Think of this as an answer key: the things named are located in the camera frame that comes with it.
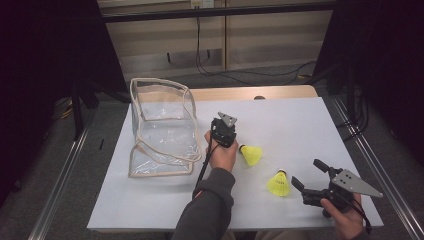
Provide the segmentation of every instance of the shuttlecock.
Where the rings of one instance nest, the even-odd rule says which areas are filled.
[[[241,145],[239,151],[246,160],[247,165],[256,165],[262,157],[262,148]]]
[[[290,186],[287,182],[286,172],[283,169],[278,170],[277,174],[268,181],[266,187],[276,196],[287,196],[290,193]]]

